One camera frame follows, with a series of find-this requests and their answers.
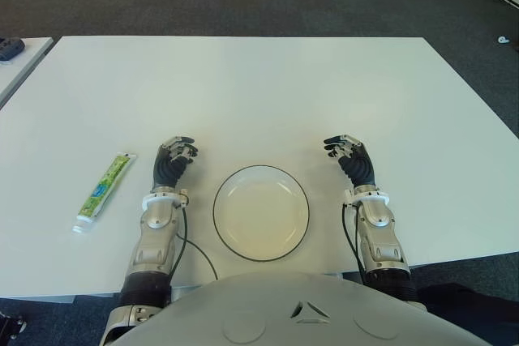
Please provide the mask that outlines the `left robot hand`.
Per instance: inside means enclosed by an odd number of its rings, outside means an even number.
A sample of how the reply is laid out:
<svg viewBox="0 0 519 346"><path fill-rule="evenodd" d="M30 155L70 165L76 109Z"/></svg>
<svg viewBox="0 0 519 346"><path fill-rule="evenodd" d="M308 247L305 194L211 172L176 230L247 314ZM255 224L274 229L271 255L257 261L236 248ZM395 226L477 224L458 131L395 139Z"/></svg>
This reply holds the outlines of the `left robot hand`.
<svg viewBox="0 0 519 346"><path fill-rule="evenodd" d="M152 171L152 192L162 187L175 188L187 166L198 155L195 140L174 136L164 141L157 150Z"/></svg>

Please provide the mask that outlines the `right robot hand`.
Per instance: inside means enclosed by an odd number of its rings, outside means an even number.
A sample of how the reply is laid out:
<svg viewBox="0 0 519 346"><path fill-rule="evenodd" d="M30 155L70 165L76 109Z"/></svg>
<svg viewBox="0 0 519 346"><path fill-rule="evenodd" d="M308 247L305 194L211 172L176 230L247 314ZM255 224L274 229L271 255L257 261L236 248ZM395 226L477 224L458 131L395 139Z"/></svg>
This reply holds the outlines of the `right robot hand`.
<svg viewBox="0 0 519 346"><path fill-rule="evenodd" d="M350 135L336 135L324 140L324 150L337 160L354 187L375 185L373 164L360 140Z"/></svg>

